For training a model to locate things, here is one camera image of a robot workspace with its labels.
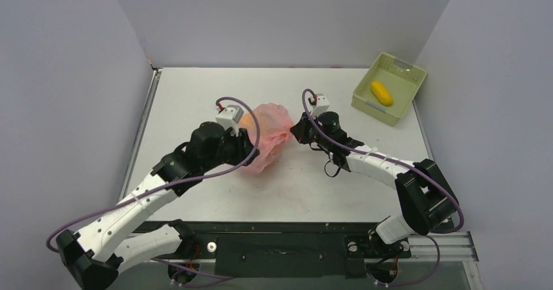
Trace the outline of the pink plastic bag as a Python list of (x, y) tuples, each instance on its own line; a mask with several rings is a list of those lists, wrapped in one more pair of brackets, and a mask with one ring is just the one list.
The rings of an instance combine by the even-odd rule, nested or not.
[(293, 121), (288, 110), (280, 104), (260, 104), (253, 112), (260, 126), (259, 155), (242, 170), (259, 174), (274, 164), (282, 154), (285, 144), (292, 138), (290, 128)]

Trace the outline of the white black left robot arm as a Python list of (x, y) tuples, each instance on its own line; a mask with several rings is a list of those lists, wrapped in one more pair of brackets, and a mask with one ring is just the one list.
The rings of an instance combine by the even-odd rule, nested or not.
[(221, 165), (235, 169), (258, 155), (247, 129), (204, 122), (188, 141), (163, 156), (144, 180), (112, 210), (79, 230), (64, 230), (56, 245), (64, 266), (82, 289), (107, 289), (127, 269), (160, 255), (187, 257), (193, 231), (181, 220), (131, 236), (151, 215), (181, 197)]

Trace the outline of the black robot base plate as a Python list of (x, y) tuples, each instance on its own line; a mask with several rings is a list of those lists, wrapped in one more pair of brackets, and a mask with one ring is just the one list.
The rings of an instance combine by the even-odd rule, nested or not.
[(162, 259), (212, 263), (215, 274), (236, 278), (364, 278), (369, 267), (408, 259), (407, 239), (391, 246), (370, 243), (374, 223), (193, 222), (183, 245)]

